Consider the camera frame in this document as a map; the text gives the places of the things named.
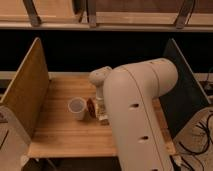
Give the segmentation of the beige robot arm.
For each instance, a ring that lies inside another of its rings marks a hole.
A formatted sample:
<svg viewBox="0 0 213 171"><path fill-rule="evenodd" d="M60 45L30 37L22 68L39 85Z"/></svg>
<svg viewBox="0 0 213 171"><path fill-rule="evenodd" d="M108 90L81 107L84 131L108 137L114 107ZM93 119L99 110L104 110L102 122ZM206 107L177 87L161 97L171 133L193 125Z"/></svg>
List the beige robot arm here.
<svg viewBox="0 0 213 171"><path fill-rule="evenodd" d="M122 171L174 171L153 100L176 85L168 59L109 66L92 71L96 100L105 107Z"/></svg>

